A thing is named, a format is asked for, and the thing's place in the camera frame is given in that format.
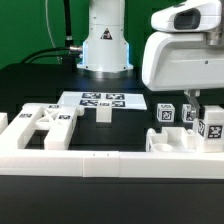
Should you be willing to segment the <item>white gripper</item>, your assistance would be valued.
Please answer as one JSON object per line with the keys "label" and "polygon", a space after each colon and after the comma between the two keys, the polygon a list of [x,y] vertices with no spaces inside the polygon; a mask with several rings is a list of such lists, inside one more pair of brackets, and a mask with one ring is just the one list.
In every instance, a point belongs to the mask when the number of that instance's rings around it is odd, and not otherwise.
{"label": "white gripper", "polygon": [[185,90],[193,118],[200,91],[224,87],[224,0],[185,0],[151,17],[142,81],[152,91]]}

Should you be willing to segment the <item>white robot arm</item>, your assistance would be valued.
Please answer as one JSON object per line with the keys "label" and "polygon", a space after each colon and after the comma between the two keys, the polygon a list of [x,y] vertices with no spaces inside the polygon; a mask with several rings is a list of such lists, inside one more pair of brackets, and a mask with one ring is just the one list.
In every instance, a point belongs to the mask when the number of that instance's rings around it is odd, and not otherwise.
{"label": "white robot arm", "polygon": [[[80,69],[113,77],[131,70],[123,36],[125,0],[90,0],[89,35]],[[202,89],[224,87],[224,0],[185,0],[151,17],[142,81],[152,91],[182,90],[199,115]]]}

